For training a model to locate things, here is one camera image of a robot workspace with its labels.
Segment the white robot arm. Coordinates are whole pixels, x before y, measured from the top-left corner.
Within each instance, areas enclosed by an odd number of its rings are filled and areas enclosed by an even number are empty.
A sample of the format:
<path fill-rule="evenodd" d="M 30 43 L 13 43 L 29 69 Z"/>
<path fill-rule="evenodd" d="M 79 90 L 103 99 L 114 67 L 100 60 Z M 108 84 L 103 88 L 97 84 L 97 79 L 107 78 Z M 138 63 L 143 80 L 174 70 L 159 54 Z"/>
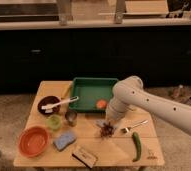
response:
<path fill-rule="evenodd" d="M 191 106 L 147 93 L 138 76 L 130 76 L 113 86 L 106 108 L 106 121 L 118 123 L 130 105 L 142 108 L 191 136 Z"/>

